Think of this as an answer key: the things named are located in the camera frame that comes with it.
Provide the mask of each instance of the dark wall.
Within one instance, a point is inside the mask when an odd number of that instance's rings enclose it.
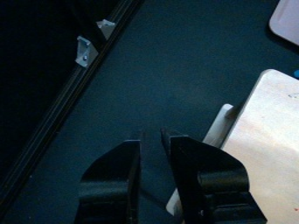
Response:
[[[71,77],[74,21],[63,1],[0,3],[0,181]]]

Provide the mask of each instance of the light wooden surface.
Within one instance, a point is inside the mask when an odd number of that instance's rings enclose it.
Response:
[[[267,223],[299,223],[299,81],[262,73],[222,149],[247,167]]]

